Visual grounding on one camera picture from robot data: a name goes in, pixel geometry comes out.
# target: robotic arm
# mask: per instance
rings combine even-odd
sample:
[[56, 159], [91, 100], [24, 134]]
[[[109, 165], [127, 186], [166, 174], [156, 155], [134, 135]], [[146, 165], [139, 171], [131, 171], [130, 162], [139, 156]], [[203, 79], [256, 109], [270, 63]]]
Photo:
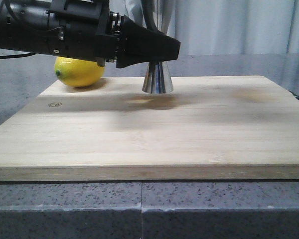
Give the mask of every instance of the robotic arm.
[[0, 0], [0, 48], [117, 68], [178, 58], [180, 42], [109, 10], [109, 0]]

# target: countertop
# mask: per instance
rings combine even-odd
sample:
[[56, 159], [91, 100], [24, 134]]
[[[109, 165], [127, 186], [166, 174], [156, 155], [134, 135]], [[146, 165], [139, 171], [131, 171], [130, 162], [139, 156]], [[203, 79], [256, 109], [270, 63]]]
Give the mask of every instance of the countertop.
[[[0, 60], [0, 124], [56, 80], [54, 60]], [[169, 69], [263, 75], [299, 96], [299, 54], [181, 56]], [[145, 71], [108, 63], [105, 76]], [[0, 183], [3, 238], [299, 239], [299, 181]]]

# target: wooden cutting board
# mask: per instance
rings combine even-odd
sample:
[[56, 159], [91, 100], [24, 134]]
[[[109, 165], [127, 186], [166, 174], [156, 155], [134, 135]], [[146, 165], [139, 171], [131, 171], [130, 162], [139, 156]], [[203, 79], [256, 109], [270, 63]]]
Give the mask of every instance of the wooden cutting board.
[[0, 126], [0, 181], [299, 179], [299, 101], [261, 76], [54, 83]]

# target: white curtain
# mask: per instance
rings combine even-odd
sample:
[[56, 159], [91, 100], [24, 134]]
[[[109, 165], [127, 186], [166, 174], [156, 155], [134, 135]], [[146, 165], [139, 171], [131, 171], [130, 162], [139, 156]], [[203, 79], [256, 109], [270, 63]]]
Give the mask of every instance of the white curtain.
[[[142, 23], [141, 0], [110, 0]], [[299, 0], [175, 0], [182, 55], [299, 53]]]

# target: lemon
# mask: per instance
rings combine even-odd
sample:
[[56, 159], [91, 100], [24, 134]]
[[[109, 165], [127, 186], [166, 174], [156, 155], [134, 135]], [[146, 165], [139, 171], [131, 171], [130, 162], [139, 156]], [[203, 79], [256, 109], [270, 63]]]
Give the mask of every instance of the lemon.
[[54, 73], [67, 86], [85, 87], [97, 82], [103, 75], [105, 67], [96, 62], [57, 57]]

